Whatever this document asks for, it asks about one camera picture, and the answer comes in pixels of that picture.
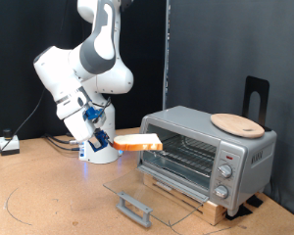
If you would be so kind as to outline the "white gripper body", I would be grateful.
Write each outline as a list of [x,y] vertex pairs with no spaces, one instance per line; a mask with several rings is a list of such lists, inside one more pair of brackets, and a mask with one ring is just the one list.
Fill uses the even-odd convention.
[[82,112],[76,112],[66,117],[64,123],[77,142],[90,139],[95,130],[93,123],[84,117]]

